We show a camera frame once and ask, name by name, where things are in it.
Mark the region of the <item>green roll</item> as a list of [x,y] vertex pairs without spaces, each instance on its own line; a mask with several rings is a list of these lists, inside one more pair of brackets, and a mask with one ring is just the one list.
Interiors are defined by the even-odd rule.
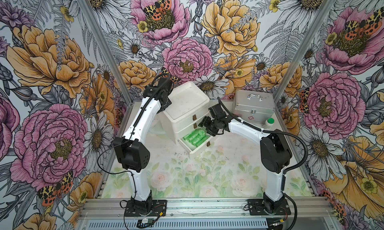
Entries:
[[187,141],[190,136],[194,134],[194,131],[183,137],[183,140]]
[[196,143],[201,139],[201,131],[195,130],[194,134],[188,138],[188,142],[192,145],[196,145]]
[[193,144],[198,143],[206,136],[206,132],[203,129],[196,129],[191,136],[191,141]]
[[210,137],[209,136],[205,136],[203,138],[201,138],[197,143],[196,143],[196,147],[199,147],[200,145],[202,145],[207,139],[209,139]]

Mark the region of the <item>white plastic drawer unit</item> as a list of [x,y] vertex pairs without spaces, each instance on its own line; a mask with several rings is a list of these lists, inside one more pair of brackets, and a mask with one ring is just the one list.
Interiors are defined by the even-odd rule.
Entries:
[[171,105],[158,114],[158,119],[171,141],[180,145],[191,158],[194,158],[213,144],[214,137],[209,136],[198,147],[193,146],[183,137],[198,130],[198,124],[203,118],[210,116],[208,110],[210,99],[193,82],[174,88],[168,99]]

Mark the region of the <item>green roll top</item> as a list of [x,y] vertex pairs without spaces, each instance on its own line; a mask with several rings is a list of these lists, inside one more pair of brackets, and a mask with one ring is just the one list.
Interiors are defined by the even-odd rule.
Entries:
[[194,131],[183,137],[183,140],[187,141],[190,136],[194,134]]

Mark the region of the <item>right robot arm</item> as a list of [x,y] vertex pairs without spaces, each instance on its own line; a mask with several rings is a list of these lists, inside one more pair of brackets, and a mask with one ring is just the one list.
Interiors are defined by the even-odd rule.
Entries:
[[267,214],[277,214],[285,202],[285,169],[289,166],[292,152],[282,132],[271,132],[256,127],[244,120],[228,115],[221,104],[209,108],[209,117],[199,123],[211,136],[219,131],[237,134],[260,146],[261,162],[267,170],[267,186],[263,195],[263,210]]

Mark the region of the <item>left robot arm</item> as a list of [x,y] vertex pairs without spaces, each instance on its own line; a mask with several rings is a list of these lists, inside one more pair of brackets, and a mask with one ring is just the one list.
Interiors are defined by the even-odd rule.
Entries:
[[145,140],[156,115],[172,104],[169,94],[173,82],[169,73],[160,74],[145,87],[143,99],[132,124],[122,137],[114,140],[118,162],[130,174],[133,190],[128,207],[132,212],[147,215],[153,207],[152,191],[148,185],[145,168],[150,161],[150,152]]

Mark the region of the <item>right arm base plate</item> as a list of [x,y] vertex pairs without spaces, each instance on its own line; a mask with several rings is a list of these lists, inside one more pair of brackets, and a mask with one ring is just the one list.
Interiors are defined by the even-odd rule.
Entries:
[[285,198],[274,202],[264,199],[248,199],[247,205],[251,216],[289,216],[292,214]]

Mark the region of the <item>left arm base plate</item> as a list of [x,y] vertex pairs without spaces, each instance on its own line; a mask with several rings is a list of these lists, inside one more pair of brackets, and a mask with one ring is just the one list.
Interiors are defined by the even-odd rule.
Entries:
[[163,217],[167,211],[167,200],[130,200],[124,207],[125,217]]

